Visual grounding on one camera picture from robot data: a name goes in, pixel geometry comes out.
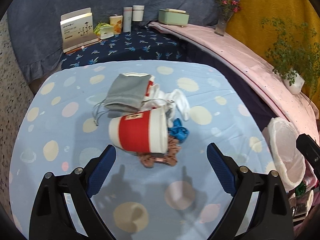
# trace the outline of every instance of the red and white cup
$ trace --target red and white cup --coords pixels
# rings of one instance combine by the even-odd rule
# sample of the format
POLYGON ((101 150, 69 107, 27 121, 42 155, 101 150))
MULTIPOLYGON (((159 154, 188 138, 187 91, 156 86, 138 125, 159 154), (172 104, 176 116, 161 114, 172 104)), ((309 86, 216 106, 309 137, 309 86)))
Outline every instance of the red and white cup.
POLYGON ((112 118, 109 137, 114 146, 130 152, 166 153, 167 119, 162 107, 112 118))

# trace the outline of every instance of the gray drawstring pouch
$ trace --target gray drawstring pouch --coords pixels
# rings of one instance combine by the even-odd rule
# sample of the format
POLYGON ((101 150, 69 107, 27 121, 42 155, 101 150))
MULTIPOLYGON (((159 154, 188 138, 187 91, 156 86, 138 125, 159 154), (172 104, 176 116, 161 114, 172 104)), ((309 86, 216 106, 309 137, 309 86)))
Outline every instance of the gray drawstring pouch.
POLYGON ((142 106, 151 75, 125 76, 120 74, 112 83, 103 106, 110 110, 135 113, 142 106))

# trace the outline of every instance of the cup label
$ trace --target cup label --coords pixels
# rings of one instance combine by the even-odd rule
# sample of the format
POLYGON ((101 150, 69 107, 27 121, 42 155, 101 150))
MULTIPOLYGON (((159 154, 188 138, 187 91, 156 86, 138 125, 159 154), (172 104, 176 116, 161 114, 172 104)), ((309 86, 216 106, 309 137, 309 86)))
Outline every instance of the cup label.
POLYGON ((125 117, 125 120, 138 119, 138 118, 142 118, 142 117, 143 117, 143 113, 130 114, 125 117))

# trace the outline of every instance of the white plant pot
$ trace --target white plant pot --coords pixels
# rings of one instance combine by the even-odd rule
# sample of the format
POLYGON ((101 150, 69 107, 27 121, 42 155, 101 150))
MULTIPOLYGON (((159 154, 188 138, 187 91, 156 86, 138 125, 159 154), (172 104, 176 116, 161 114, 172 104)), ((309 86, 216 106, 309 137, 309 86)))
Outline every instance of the white plant pot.
POLYGON ((291 94, 298 95, 301 92, 301 89, 303 87, 304 79, 302 78, 302 76, 300 76, 297 73, 297 76, 294 79, 294 83, 291 84, 291 86, 289 84, 288 79, 283 79, 283 83, 284 83, 285 87, 290 91, 291 94))

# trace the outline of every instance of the blue gripper pad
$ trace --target blue gripper pad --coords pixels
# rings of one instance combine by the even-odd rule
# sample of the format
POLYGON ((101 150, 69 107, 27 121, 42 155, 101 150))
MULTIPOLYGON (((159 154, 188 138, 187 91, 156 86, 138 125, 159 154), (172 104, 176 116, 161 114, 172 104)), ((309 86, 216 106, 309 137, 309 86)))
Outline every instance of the blue gripper pad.
POLYGON ((110 147, 105 153, 103 158, 97 164, 96 168, 91 173, 88 179, 87 196, 91 198, 93 195, 97 194, 103 182, 105 181, 109 171, 111 170, 113 163, 116 160, 116 148, 114 146, 110 147))
POLYGON ((224 155, 214 143, 209 144, 207 147, 207 158, 224 191, 234 197, 237 192, 235 175, 225 163, 224 155))

